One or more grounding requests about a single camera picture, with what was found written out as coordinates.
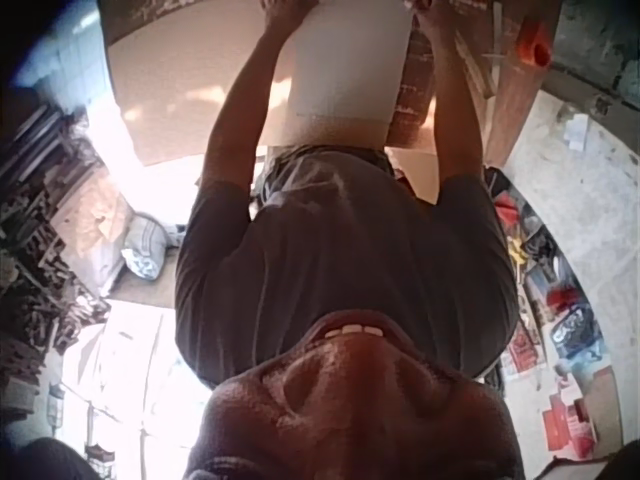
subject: sleeve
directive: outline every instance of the sleeve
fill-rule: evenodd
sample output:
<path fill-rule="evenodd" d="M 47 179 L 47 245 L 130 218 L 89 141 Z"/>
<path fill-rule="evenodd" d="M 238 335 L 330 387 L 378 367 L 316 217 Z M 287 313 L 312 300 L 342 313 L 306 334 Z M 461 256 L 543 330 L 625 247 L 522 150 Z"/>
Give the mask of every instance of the sleeve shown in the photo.
<path fill-rule="evenodd" d="M 248 207 L 246 192 L 231 183 L 201 190 L 178 255 L 176 344 L 210 387 L 249 368 L 253 360 L 251 322 L 264 269 Z"/>
<path fill-rule="evenodd" d="M 509 260 L 498 214 L 479 178 L 457 175 L 447 179 L 440 188 L 434 211 L 438 220 L 478 258 L 497 263 Z"/>
<path fill-rule="evenodd" d="M 462 302 L 470 302 L 483 319 L 468 326 L 468 345 L 474 351 L 502 351 L 518 322 L 518 295 L 504 231 L 493 201 L 482 180 L 471 175 L 447 179 L 433 209 L 466 250 L 465 276 L 473 291 Z"/>

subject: concrete floor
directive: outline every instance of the concrete floor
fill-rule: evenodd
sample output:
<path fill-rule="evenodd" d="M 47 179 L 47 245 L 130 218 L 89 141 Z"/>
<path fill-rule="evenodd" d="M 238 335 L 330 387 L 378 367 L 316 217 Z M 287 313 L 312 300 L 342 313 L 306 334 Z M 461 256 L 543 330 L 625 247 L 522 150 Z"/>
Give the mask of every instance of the concrete floor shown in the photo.
<path fill-rule="evenodd" d="M 626 443 L 640 435 L 638 156 L 593 121 L 585 151 L 570 151 L 565 109 L 539 93 L 505 173 L 547 225 L 600 323 Z"/>

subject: nose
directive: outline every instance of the nose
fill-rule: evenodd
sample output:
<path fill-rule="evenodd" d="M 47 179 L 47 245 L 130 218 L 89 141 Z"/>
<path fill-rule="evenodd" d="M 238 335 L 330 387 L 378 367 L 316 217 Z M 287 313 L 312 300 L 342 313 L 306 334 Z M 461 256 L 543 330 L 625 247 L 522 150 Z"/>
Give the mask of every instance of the nose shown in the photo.
<path fill-rule="evenodd" d="M 342 335 L 290 366 L 284 396 L 291 410 L 350 423 L 388 409 L 397 396 L 397 353 L 383 338 Z"/>
<path fill-rule="evenodd" d="M 345 335 L 289 368 L 284 396 L 313 438 L 314 478 L 325 470 L 326 478 L 377 478 L 376 466 L 395 456 L 402 398 L 388 347 L 371 335 Z"/>
<path fill-rule="evenodd" d="M 338 428 L 372 418 L 432 417 L 449 387 L 384 338 L 366 334 L 332 338 L 294 362 L 283 381 L 291 410 Z"/>

